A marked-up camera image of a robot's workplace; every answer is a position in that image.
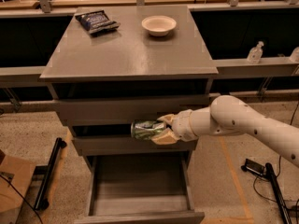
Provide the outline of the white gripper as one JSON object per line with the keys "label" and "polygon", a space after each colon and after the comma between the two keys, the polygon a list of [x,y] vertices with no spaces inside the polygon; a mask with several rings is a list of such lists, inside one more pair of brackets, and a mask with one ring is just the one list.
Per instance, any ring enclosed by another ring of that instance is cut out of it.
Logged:
{"label": "white gripper", "polygon": [[167,114],[158,118],[159,121],[171,126],[161,133],[154,135],[151,141],[156,145],[172,145],[179,139],[184,142],[197,140],[198,137],[194,134],[190,124],[190,116],[192,111],[190,109],[181,111],[175,114]]}

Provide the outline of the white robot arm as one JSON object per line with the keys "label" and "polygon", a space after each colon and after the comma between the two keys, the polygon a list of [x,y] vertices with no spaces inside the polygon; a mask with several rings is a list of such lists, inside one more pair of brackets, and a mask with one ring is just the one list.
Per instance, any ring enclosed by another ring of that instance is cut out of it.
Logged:
{"label": "white robot arm", "polygon": [[178,140],[190,142],[201,135],[246,133],[299,167],[299,129],[266,117],[234,96],[223,95],[209,107],[168,114],[159,121],[169,128],[151,137],[157,145],[171,145]]}

